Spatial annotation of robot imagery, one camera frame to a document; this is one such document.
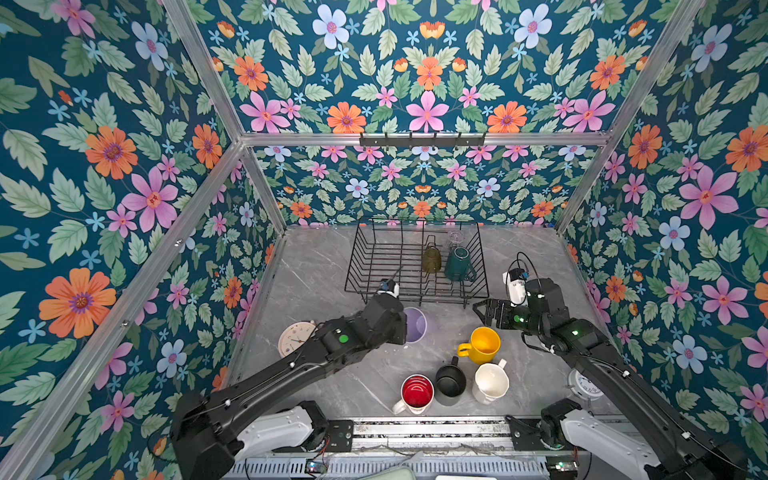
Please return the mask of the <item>black wire dish rack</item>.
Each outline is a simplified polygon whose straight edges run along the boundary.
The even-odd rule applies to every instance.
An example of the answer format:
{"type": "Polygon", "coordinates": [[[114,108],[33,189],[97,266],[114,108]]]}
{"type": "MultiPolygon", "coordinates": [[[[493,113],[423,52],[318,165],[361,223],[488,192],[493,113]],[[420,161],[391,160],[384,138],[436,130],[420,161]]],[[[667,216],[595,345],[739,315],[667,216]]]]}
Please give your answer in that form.
{"type": "Polygon", "coordinates": [[[366,300],[378,290],[383,279],[394,279],[404,301],[452,303],[463,307],[490,296],[480,225],[450,220],[446,223],[406,222],[383,218],[359,222],[353,236],[344,290],[366,300]],[[450,250],[448,233],[462,230],[463,247],[470,252],[477,272],[474,282],[452,282],[445,276],[450,250]],[[436,237],[442,254],[442,268],[436,274],[421,270],[421,257],[428,235],[436,237]]]}

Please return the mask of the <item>dark green mug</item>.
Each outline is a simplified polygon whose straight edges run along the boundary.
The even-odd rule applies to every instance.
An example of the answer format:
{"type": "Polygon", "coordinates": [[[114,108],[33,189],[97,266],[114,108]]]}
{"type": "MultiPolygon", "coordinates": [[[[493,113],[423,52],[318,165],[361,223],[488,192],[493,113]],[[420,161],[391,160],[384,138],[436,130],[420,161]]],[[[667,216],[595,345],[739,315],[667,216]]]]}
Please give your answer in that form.
{"type": "Polygon", "coordinates": [[[467,248],[456,246],[450,251],[445,265],[445,276],[452,282],[474,282],[476,280],[477,272],[467,248]]]}

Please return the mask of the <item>clear plastic cup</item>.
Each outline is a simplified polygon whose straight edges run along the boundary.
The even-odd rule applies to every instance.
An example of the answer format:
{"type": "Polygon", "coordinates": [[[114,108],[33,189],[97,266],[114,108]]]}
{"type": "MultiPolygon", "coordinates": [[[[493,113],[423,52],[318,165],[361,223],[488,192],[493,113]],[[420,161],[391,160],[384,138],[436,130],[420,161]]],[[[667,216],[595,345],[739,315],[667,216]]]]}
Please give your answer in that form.
{"type": "Polygon", "coordinates": [[[462,247],[465,242],[465,233],[462,230],[452,230],[448,233],[449,250],[453,251],[462,247]]]}

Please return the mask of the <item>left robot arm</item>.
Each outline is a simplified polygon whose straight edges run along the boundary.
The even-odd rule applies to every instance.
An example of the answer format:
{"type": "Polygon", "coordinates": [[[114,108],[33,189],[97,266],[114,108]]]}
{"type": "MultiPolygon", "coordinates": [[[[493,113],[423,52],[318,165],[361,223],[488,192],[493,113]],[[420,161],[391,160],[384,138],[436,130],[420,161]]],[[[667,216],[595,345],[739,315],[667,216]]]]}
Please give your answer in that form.
{"type": "Polygon", "coordinates": [[[370,297],[363,310],[322,322],[304,344],[250,377],[208,395],[190,391],[171,426],[184,479],[220,479],[246,450],[243,433],[275,405],[390,343],[406,343],[407,317],[390,293],[370,297]]]}

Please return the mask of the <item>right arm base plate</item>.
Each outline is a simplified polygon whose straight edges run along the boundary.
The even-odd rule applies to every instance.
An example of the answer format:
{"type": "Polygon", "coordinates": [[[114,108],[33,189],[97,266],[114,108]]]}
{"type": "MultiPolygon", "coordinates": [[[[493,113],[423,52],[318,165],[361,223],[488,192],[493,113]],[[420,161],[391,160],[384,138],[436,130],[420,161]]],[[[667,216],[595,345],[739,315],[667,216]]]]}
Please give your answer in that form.
{"type": "Polygon", "coordinates": [[[510,438],[517,451],[571,450],[559,423],[549,418],[522,419],[512,415],[504,417],[510,430],[510,438]]]}

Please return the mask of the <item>yellow mug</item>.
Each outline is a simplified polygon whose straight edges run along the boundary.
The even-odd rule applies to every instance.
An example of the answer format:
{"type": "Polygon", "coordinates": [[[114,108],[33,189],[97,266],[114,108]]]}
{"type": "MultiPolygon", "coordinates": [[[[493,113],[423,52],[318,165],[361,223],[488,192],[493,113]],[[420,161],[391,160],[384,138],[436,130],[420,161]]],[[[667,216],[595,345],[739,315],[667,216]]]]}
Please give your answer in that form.
{"type": "Polygon", "coordinates": [[[468,358],[476,365],[493,361],[501,348],[501,338],[496,331],[489,327],[478,327],[470,335],[468,343],[457,348],[459,358],[468,358]]]}

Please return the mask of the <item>olive glass cup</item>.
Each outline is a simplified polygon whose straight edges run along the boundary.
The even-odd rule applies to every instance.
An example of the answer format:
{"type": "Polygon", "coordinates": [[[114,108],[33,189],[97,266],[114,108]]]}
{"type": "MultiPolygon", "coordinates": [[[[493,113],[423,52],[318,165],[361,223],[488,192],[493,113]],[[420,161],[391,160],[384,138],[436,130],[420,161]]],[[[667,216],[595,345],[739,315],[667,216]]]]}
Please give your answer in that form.
{"type": "Polygon", "coordinates": [[[426,238],[421,257],[421,270],[426,274],[436,274],[442,268],[442,254],[436,237],[430,234],[426,238]]]}

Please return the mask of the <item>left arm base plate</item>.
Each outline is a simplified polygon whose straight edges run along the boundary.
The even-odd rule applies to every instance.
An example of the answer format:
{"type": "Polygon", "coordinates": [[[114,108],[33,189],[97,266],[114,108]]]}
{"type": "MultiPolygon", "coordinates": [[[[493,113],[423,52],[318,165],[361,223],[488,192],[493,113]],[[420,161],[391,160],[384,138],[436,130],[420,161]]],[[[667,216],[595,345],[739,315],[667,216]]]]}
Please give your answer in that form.
{"type": "Polygon", "coordinates": [[[353,420],[330,420],[326,430],[325,452],[349,453],[355,436],[353,420]]]}

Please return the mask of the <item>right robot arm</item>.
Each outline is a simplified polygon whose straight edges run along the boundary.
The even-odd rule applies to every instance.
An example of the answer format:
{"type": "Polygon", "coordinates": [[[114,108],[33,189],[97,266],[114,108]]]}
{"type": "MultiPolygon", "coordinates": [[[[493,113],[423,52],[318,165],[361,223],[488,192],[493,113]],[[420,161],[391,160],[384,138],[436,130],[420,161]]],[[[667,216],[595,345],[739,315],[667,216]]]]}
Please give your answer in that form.
{"type": "Polygon", "coordinates": [[[538,351],[561,358],[594,384],[642,437],[635,440],[563,399],[541,412],[537,434],[544,446],[586,450],[629,479],[746,478],[745,453],[717,441],[656,393],[592,322],[570,315],[556,283],[529,280],[523,296],[520,303],[484,299],[472,309],[486,327],[538,339],[538,351]]]}

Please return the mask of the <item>lilac plastic cup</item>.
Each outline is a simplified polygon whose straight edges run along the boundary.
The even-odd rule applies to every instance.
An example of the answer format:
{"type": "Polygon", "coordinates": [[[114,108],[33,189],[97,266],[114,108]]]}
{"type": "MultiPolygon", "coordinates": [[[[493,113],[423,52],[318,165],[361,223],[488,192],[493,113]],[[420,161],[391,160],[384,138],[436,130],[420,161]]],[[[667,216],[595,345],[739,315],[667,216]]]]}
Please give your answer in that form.
{"type": "Polygon", "coordinates": [[[428,330],[428,320],[425,313],[416,307],[406,307],[406,342],[409,344],[421,341],[428,330]]]}

